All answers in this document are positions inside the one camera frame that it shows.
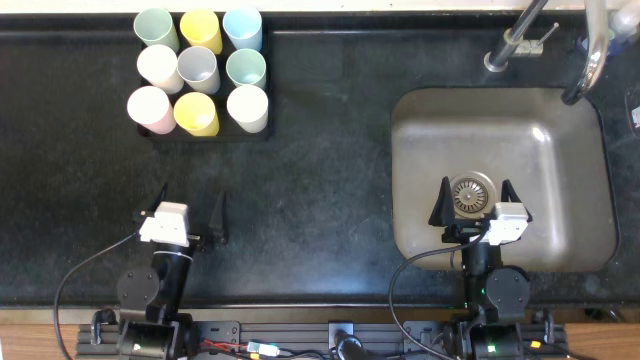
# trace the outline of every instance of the faucet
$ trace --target faucet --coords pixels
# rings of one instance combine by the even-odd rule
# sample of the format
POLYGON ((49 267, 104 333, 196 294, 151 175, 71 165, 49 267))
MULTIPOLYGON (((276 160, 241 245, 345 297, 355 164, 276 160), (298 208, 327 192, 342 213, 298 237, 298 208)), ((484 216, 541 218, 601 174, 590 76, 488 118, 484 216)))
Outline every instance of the faucet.
MULTIPOLYGON (((542 53, 542 42, 557 28, 551 29, 540 41, 524 40, 533 20, 540 14, 548 0, 533 0, 529 7, 520 15, 512 29, 507 29, 500 39, 495 51, 489 52, 484 57, 484 65, 489 71, 501 72, 507 68, 508 60, 512 56, 536 56, 542 53)), ((578 102, 591 88, 602 73, 607 60, 609 47, 609 24, 607 21, 607 8, 604 0, 584 0, 589 29, 589 51, 587 62, 582 74, 572 85, 567 86, 562 93, 562 101, 567 105, 578 102)))

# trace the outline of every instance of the soap bottle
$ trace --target soap bottle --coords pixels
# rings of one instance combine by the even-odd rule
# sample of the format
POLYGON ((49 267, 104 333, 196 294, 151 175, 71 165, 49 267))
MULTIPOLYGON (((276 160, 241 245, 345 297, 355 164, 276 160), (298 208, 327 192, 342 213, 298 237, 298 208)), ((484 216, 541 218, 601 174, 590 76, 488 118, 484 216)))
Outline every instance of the soap bottle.
MULTIPOLYGON (((609 19, 609 53, 607 59, 620 54, 638 37, 640 23, 640 0, 631 0, 609 19)), ((582 36, 578 39, 578 50, 587 53, 589 39, 582 36)))

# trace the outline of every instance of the wooden table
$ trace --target wooden table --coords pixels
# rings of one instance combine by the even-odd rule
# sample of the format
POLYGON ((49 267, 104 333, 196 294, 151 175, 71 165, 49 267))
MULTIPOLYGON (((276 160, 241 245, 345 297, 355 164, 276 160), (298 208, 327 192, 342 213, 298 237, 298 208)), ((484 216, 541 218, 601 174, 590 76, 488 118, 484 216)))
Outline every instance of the wooden table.
MULTIPOLYGON (((74 353, 77 325, 63 325, 74 353)), ((640 324, 568 324, 571 350, 598 360, 640 359, 640 324)), ((63 359, 52 325, 0 325, 2 360, 63 359)))

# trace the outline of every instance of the plastic cup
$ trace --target plastic cup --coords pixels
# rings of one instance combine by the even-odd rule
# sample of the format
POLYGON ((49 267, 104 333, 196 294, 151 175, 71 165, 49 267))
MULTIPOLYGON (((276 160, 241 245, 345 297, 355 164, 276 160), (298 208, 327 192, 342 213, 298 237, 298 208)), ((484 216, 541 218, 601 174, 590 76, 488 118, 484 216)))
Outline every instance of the plastic cup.
POLYGON ((178 57, 178 74, 193 90, 214 94, 220 89, 220 72, 216 56, 202 46, 193 46, 178 57))
POLYGON ((262 16, 255 8, 227 12, 222 19, 222 27, 236 49, 262 49, 262 16))
POLYGON ((178 57, 166 45, 151 45, 142 50, 138 56, 138 72, 167 94, 175 94, 184 86, 178 74, 178 57))
POLYGON ((133 31, 147 46, 166 45, 174 52, 180 49, 173 18, 165 9, 152 8, 139 13, 133 21, 133 31))
POLYGON ((220 131, 213 100, 205 94, 183 95, 173 109, 176 122, 193 136, 216 136, 220 131))
POLYGON ((192 46, 204 46, 214 54, 222 52, 218 16, 211 10, 192 10, 182 15, 180 32, 192 46))
POLYGON ((236 86, 267 84, 267 62, 253 49, 237 50, 227 59, 227 75, 236 86))
POLYGON ((257 133, 267 126, 269 99, 257 86, 240 86, 229 95, 227 110, 246 132, 257 133))
POLYGON ((127 112, 133 121, 156 134, 170 133, 176 127, 169 97, 155 86, 134 91, 127 101, 127 112))

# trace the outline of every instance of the sink drain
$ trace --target sink drain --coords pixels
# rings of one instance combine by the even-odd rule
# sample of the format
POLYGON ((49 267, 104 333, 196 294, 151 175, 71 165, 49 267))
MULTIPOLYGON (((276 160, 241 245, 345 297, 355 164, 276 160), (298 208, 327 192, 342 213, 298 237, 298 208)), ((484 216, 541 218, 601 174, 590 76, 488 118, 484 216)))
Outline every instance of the sink drain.
POLYGON ((493 206, 496 190, 487 176, 476 171, 460 174, 451 181, 453 201, 458 215, 479 218, 482 210, 493 206))

